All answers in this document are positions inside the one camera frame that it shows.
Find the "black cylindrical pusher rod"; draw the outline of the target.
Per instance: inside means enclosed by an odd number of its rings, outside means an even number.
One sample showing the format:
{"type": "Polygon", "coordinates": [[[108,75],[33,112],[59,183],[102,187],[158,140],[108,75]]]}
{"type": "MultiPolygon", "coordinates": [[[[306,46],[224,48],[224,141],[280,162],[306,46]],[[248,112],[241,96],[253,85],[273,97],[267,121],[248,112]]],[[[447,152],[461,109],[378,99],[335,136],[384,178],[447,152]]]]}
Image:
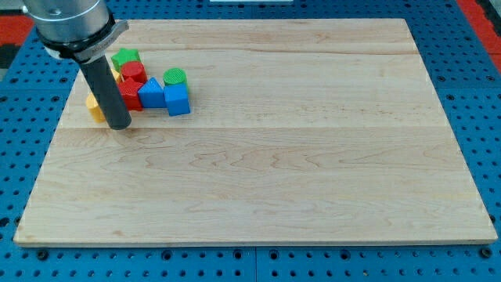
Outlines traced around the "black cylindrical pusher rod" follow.
{"type": "Polygon", "coordinates": [[[92,62],[80,63],[79,67],[109,127],[113,130],[127,128],[132,118],[106,57],[101,56],[92,62]]]}

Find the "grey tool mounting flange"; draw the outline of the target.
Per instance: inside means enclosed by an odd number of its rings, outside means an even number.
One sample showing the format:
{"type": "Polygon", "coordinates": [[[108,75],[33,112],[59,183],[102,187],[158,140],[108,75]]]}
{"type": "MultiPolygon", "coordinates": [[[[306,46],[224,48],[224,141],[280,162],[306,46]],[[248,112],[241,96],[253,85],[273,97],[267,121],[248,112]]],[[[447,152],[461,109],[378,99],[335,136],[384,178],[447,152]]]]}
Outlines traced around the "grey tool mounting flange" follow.
{"type": "Polygon", "coordinates": [[[71,59],[78,63],[91,63],[101,56],[118,37],[129,29],[127,20],[116,21],[110,14],[97,32],[78,40],[50,38],[38,28],[38,37],[50,56],[57,60],[71,59]]]}

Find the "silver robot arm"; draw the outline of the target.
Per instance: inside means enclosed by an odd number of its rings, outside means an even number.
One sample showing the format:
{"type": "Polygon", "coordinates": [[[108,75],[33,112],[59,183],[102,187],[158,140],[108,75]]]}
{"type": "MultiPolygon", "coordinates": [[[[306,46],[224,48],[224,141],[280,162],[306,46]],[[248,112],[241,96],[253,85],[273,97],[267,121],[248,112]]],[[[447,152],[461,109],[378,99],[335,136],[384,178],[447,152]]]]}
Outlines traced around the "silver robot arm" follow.
{"type": "Polygon", "coordinates": [[[34,20],[50,56],[79,65],[109,127],[127,128],[132,118],[106,50],[128,30],[128,22],[116,21],[103,0],[23,0],[23,12],[34,20]]]}

